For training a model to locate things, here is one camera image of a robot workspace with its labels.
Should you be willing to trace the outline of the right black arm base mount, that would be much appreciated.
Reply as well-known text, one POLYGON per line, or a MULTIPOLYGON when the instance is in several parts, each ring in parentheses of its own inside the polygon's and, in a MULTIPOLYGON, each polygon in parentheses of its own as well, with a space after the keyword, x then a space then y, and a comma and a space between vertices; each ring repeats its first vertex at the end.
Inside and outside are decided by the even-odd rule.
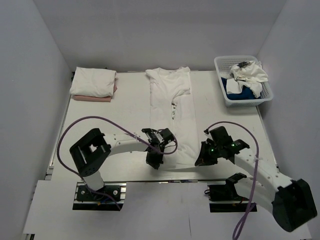
POLYGON ((244 213, 248 205, 248 198, 236 193, 235 184, 246 179, 243 173, 235 173, 225 180, 224 184, 208 185, 204 194, 209 199, 211 213, 244 213))

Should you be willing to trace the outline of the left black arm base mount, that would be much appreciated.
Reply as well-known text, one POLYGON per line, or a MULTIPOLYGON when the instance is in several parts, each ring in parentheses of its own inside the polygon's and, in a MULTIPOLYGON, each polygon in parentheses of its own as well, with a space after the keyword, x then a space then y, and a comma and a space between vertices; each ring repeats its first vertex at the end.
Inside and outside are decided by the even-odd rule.
POLYGON ((75 189, 72 209, 75 211, 120 211, 125 202, 126 183, 104 183, 99 190, 103 194, 93 193, 83 182, 78 182, 75 189))

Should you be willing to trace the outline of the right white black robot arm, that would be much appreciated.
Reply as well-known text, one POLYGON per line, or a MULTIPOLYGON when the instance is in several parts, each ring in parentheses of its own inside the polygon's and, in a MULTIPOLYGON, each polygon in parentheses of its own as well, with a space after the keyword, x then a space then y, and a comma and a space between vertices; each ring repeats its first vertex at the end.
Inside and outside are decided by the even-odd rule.
POLYGON ((208 139, 201 142, 195 166, 217 164, 219 158, 231 161, 248 172, 235 173, 223 185, 210 185, 206 193, 213 202, 251 199, 270 212, 278 225, 292 232, 318 215, 309 184, 293 180, 259 160, 243 140, 218 145, 208 139))

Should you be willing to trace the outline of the white cartoon print t-shirt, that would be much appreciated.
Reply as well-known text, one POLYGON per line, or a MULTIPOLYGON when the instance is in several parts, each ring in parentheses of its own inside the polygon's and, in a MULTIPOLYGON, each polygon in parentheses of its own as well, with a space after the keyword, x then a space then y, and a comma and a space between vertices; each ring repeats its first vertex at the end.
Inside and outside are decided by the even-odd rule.
POLYGON ((200 141, 190 68, 155 68, 145 74, 150 82, 150 127, 168 128, 177 139, 177 150, 164 156, 163 168, 193 168, 200 153, 200 141))

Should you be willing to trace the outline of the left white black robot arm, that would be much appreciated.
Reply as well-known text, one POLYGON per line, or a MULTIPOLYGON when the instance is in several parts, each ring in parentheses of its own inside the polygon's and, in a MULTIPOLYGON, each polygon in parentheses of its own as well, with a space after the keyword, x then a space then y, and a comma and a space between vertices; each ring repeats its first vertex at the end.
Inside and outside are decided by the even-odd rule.
POLYGON ((104 134, 93 128, 69 149, 79 176, 84 180, 88 193, 99 200, 105 196, 106 187, 100 174, 100 167, 107 157, 127 153, 150 151, 150 146, 160 150, 164 138, 160 132, 144 128, 138 133, 104 134))

